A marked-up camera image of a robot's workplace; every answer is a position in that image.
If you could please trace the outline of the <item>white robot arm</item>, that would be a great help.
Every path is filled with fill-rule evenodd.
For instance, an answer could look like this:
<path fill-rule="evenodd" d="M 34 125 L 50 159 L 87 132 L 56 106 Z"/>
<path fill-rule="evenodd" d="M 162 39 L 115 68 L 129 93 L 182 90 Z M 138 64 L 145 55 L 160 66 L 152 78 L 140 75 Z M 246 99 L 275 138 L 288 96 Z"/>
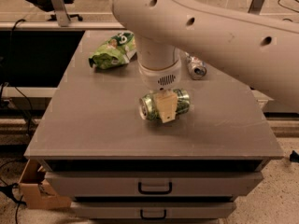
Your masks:
<path fill-rule="evenodd" d="M 299 111 L 299 27 L 194 0 L 109 0 L 135 35 L 139 72 L 151 91 L 180 76 L 179 49 Z"/>

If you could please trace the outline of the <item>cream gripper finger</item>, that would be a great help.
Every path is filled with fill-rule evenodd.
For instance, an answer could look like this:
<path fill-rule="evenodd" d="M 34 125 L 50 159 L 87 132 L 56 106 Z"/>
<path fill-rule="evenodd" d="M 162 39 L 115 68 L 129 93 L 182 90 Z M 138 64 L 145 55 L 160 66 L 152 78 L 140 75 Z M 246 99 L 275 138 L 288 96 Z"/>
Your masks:
<path fill-rule="evenodd" d="M 154 101 L 162 123 L 172 121 L 176 117 L 178 96 L 173 91 L 161 91 L 154 95 Z"/>

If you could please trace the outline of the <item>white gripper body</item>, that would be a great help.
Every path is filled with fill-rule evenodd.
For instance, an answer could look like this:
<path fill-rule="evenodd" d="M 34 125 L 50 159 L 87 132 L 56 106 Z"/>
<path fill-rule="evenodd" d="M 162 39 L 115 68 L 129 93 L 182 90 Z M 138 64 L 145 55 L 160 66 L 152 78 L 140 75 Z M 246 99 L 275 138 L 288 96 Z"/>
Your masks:
<path fill-rule="evenodd" d="M 180 82 L 181 60 L 162 70 L 151 70 L 139 65 L 139 73 L 150 91 L 171 90 Z"/>

